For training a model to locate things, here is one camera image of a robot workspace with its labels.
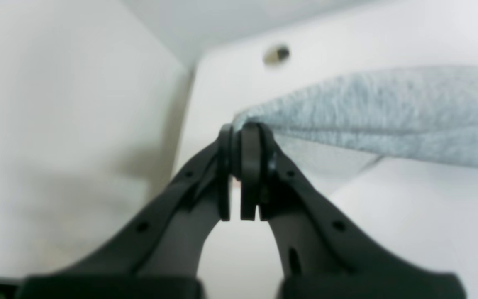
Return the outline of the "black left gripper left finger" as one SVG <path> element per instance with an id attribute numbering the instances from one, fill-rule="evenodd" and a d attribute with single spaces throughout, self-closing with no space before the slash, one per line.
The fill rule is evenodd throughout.
<path id="1" fill-rule="evenodd" d="M 231 217 L 231 143 L 226 124 L 165 190 L 119 233 L 78 263 L 26 279 L 18 299 L 201 299 L 202 248 Z"/>

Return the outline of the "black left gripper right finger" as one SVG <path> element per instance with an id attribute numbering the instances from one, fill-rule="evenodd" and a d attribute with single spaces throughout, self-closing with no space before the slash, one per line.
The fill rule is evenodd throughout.
<path id="1" fill-rule="evenodd" d="M 465 299 L 454 274 L 424 270 L 379 245 L 317 191 L 271 131 L 239 133 L 241 219 L 258 214 L 276 241 L 280 299 Z"/>

